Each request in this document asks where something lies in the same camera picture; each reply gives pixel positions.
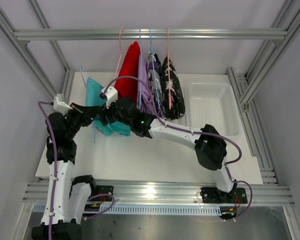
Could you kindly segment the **teal trousers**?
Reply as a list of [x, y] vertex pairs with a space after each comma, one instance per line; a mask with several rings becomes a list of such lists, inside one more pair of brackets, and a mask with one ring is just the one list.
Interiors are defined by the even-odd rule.
[[87, 107], [99, 107], [100, 110], [100, 112], [97, 114], [97, 117], [93, 121], [94, 128], [96, 130], [99, 130], [107, 137], [111, 136], [114, 133], [129, 137], [131, 135], [129, 126], [119, 121], [108, 121], [106, 125], [103, 124], [102, 118], [100, 117], [106, 117], [105, 113], [107, 111], [106, 107], [104, 106], [106, 100], [100, 97], [103, 88], [104, 87], [93, 78], [87, 78], [85, 105]]

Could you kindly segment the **red trousers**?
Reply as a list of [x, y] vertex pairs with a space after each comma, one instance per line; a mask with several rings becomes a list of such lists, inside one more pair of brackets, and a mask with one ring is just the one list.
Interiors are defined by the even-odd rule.
[[[128, 48], [124, 57], [118, 77], [131, 76], [138, 77], [140, 46], [134, 41]], [[129, 97], [134, 103], [137, 102], [138, 81], [132, 78], [121, 78], [115, 82], [114, 87], [121, 98]]]

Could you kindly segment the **light blue wire hanger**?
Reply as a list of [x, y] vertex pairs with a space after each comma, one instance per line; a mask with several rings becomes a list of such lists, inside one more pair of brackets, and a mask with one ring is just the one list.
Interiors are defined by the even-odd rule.
[[[100, 97], [100, 94], [104, 87], [90, 76], [85, 79], [82, 66], [80, 67], [80, 75], [85, 86], [85, 105], [87, 107], [102, 106], [105, 100]], [[97, 130], [105, 136], [110, 136], [113, 133], [112, 130], [108, 126], [104, 126], [99, 119], [93, 120], [91, 125], [94, 143], [96, 143], [97, 139]]]

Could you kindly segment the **white plastic mesh basket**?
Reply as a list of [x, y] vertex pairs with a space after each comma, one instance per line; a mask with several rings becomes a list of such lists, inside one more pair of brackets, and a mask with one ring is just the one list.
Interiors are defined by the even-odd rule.
[[235, 140], [242, 124], [232, 87], [228, 83], [192, 82], [185, 87], [185, 120], [188, 127], [214, 126], [218, 133]]

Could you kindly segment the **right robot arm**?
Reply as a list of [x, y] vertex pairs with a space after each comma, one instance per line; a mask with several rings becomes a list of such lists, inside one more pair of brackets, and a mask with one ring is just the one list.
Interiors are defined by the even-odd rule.
[[230, 202], [236, 196], [238, 184], [232, 179], [226, 163], [228, 139], [221, 136], [212, 125], [187, 128], [141, 112], [129, 97], [111, 100], [103, 93], [100, 96], [105, 100], [99, 114], [103, 124], [120, 122], [138, 137], [168, 140], [194, 150], [198, 163], [213, 172], [218, 198]]

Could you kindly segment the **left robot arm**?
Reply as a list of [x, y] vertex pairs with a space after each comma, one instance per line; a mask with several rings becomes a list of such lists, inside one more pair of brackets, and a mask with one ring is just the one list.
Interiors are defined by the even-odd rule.
[[92, 175], [72, 177], [77, 145], [74, 137], [89, 126], [99, 106], [69, 105], [66, 113], [45, 114], [48, 137], [46, 159], [49, 185], [46, 206], [40, 225], [33, 227], [34, 240], [80, 240], [81, 221], [86, 202], [97, 197], [98, 188]]

